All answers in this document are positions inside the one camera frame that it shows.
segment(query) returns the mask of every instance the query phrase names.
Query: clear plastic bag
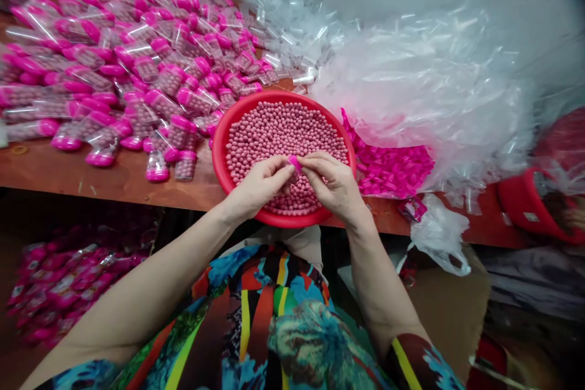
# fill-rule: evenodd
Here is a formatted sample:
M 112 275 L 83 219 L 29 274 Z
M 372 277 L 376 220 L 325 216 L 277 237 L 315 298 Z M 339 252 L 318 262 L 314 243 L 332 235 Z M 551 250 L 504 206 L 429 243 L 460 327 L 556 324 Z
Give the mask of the clear plastic bag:
M 527 165 L 531 87 L 511 79 L 516 55 L 495 45 L 483 11 L 403 16 L 338 46 L 311 92 L 339 118 L 345 108 L 368 145 L 425 146 L 436 164 L 419 191 L 463 205 L 469 188 L 473 201 Z
M 422 202 L 427 211 L 420 222 L 412 224 L 412 245 L 428 254 L 443 270 L 458 276 L 469 274 L 471 267 L 461 250 L 461 234 L 469 228 L 469 220 L 449 210 L 434 194 L 426 194 Z M 457 259 L 461 267 L 456 267 L 450 257 Z

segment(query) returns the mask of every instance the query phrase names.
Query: red container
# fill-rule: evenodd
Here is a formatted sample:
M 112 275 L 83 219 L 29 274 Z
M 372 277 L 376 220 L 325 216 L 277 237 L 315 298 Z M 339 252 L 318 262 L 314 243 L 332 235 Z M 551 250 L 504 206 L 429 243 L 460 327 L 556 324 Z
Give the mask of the red container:
M 229 140 L 230 127 L 233 123 L 238 122 L 244 114 L 256 108 L 259 102 L 282 102 L 283 104 L 287 104 L 289 102 L 300 102 L 310 110 L 319 110 L 326 117 L 327 122 L 333 125 L 333 127 L 337 130 L 337 133 L 343 137 L 348 151 L 347 161 L 349 162 L 349 166 L 351 167 L 353 175 L 355 176 L 355 152 L 353 151 L 352 141 L 349 138 L 347 131 L 343 128 L 341 122 L 339 122 L 329 111 L 327 111 L 317 102 L 312 101 L 305 96 L 291 93 L 290 91 L 269 90 L 244 97 L 233 107 L 231 107 L 219 121 L 218 128 L 215 131 L 215 136 L 213 137 L 211 157 L 213 159 L 213 168 L 215 169 L 215 174 L 218 177 L 219 184 L 221 187 L 223 187 L 226 193 L 231 192 L 236 187 L 235 183 L 230 177 L 230 171 L 227 169 L 227 163 L 225 162 L 225 155 L 227 154 L 225 145 Z M 283 216 L 261 209 L 255 218 L 265 224 L 274 225 L 275 227 L 281 227 L 283 229 L 297 229 L 319 224 L 330 216 L 331 212 L 322 207 L 321 209 L 304 216 Z
M 550 177 L 541 169 L 530 168 L 522 175 L 508 178 L 499 184 L 498 195 L 504 211 L 515 225 L 528 232 L 554 236 L 573 245 L 584 244 L 585 232 L 572 229 L 573 234 L 567 235 L 550 215 L 534 184 L 535 172 Z M 567 204 L 573 204 L 569 198 Z

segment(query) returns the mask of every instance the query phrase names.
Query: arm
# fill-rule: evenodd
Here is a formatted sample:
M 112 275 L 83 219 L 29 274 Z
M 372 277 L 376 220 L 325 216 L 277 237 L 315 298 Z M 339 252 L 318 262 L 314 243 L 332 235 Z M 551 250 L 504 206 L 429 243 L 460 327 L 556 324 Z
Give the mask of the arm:
M 124 276 L 83 316 L 23 384 L 96 359 L 128 362 L 162 326 L 234 229 L 279 191 L 294 167 L 285 156 L 257 163 L 242 184 L 185 233 Z
M 414 333 L 428 341 L 402 281 L 382 246 L 352 170 L 324 152 L 299 158 L 299 162 L 321 204 L 346 226 L 353 282 L 380 364 L 385 363 L 392 341 L 399 334 Z

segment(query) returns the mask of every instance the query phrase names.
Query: colorful patterned dress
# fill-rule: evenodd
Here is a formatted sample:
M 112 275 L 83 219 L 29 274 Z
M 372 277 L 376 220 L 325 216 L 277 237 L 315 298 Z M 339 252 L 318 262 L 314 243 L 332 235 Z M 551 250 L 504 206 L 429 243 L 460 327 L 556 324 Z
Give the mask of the colorful patterned dress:
M 319 271 L 284 247 L 211 262 L 178 312 L 124 367 L 91 361 L 39 388 L 463 388 L 416 335 L 395 339 L 380 367 L 336 313 Z

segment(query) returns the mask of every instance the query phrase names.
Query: sleeve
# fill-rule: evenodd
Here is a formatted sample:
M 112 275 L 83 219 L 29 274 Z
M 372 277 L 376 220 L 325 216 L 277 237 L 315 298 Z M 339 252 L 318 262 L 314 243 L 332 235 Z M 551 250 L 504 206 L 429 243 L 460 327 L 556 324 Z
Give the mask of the sleeve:
M 120 367 L 107 360 L 94 360 L 72 367 L 37 387 L 37 390 L 109 388 Z
M 400 389 L 464 389 L 435 346 L 418 335 L 398 335 L 385 365 Z

